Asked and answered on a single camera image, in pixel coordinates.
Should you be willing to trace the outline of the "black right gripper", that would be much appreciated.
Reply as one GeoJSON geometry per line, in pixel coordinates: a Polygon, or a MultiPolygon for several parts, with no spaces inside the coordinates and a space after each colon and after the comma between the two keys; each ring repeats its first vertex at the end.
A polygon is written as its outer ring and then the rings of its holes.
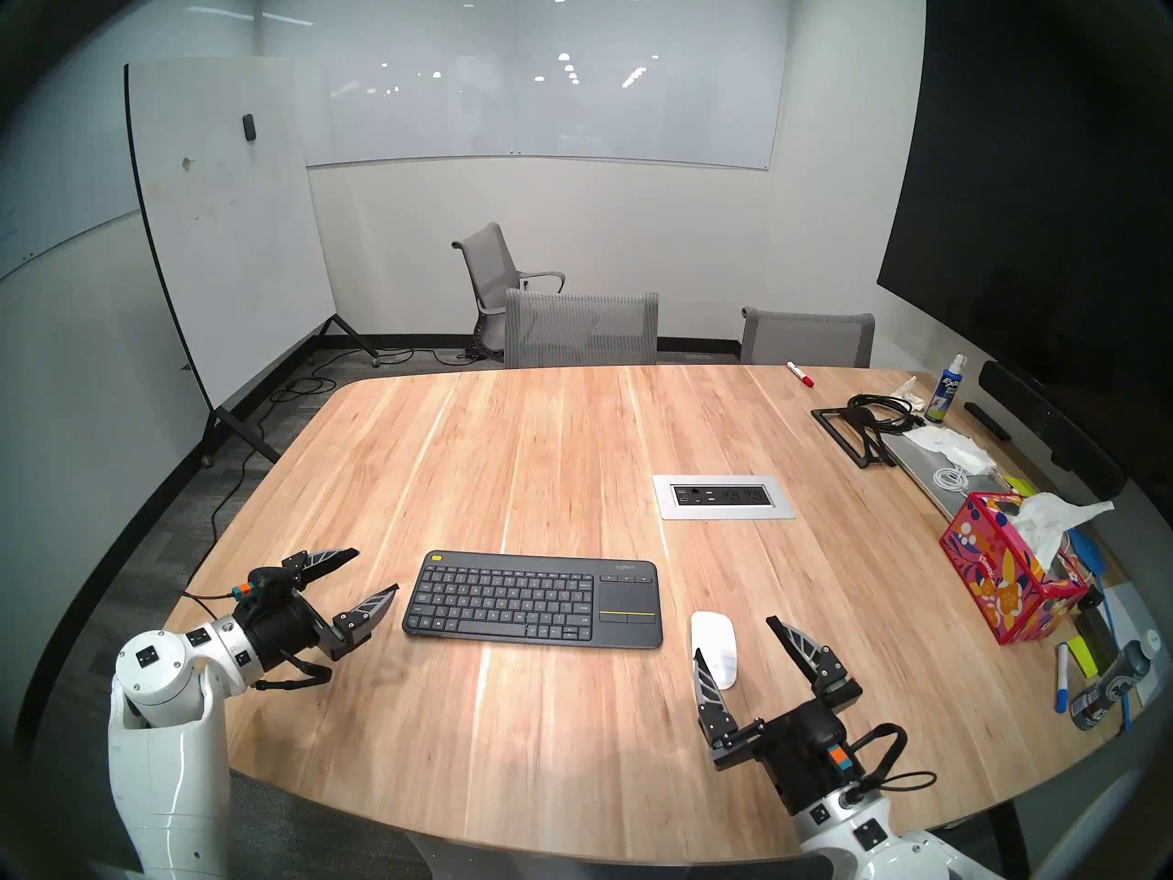
{"type": "Polygon", "coordinates": [[[813,698],[771,720],[745,727],[728,713],[721,690],[699,648],[693,651],[693,689],[698,724],[717,771],[757,761],[791,817],[845,788],[862,776],[848,752],[839,712],[857,700],[857,681],[830,647],[777,616],[766,624],[809,683],[813,698]]]}

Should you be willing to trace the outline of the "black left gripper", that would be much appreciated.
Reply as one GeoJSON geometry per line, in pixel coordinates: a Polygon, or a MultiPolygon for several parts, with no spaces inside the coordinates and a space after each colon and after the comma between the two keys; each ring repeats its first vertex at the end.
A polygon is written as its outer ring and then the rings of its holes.
{"type": "Polygon", "coordinates": [[[282,566],[262,566],[250,571],[248,582],[233,589],[233,620],[251,644],[262,675],[282,664],[298,669],[306,679],[330,679],[327,665],[301,661],[299,654],[318,648],[337,662],[346,654],[346,641],[367,641],[395,600],[392,584],[328,623],[301,591],[308,583],[340,569],[360,555],[355,548],[301,550],[282,566]]]}

